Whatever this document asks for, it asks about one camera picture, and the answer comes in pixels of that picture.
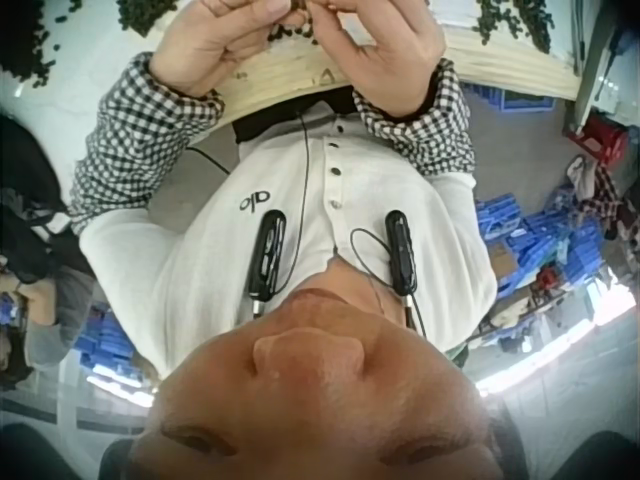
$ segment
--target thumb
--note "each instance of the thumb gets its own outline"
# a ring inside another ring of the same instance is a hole
[[[342,28],[335,12],[314,2],[307,2],[307,8],[313,18],[314,37],[342,72],[349,77],[361,70],[360,47]]]
[[[291,11],[291,0],[257,0],[219,17],[216,40],[223,45],[275,24]]]

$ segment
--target white shirt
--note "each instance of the white shirt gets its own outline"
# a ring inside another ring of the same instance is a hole
[[[478,231],[473,177],[445,173],[427,181],[373,138],[357,115],[336,117],[323,103],[307,111],[304,121],[310,171],[299,259],[266,312],[326,270],[334,249],[364,272],[350,245],[351,231],[365,228],[386,240],[385,216],[397,209],[411,228],[415,299],[427,337],[441,351],[459,345],[497,291]],[[152,223],[145,209],[104,213],[81,234],[81,248],[120,323],[161,377],[203,342],[251,321],[247,271],[268,210],[287,217],[278,286],[291,268],[306,167],[301,122],[271,128],[242,145],[240,156],[184,235]],[[386,252],[366,235],[357,234],[355,245],[367,266],[390,282]]]

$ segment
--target nose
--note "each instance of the nose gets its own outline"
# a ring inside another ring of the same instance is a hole
[[[264,379],[301,392],[317,391],[357,381],[362,375],[364,347],[355,338],[317,328],[294,328],[259,339],[253,359]]]

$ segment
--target person in plaid shirt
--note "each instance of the person in plaid shirt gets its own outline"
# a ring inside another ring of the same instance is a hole
[[[350,100],[312,97],[237,123],[240,164],[184,234],[153,223],[148,202],[223,115],[215,87],[266,47],[290,0],[192,2],[100,103],[76,169],[74,228],[164,379],[127,475],[501,478],[508,455],[483,401],[443,354],[497,288],[476,221],[470,112],[441,58],[443,32],[424,0],[307,6]],[[356,45],[336,11],[356,12],[376,45]],[[287,218],[280,278],[254,320],[247,275],[273,209]],[[392,210],[411,226],[415,331],[389,253],[370,236],[386,239]]]

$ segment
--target black and white gingham sleeve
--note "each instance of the black and white gingham sleeve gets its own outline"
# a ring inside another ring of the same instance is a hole
[[[149,74],[150,59],[151,53],[137,55],[100,101],[71,190],[78,235],[106,212],[146,208],[190,139],[224,112],[215,92],[195,99],[158,84]]]
[[[453,62],[442,59],[432,81],[437,82],[433,105],[410,122],[394,122],[355,90],[354,102],[369,132],[389,140],[421,175],[472,173],[475,154],[468,133],[470,110]]]

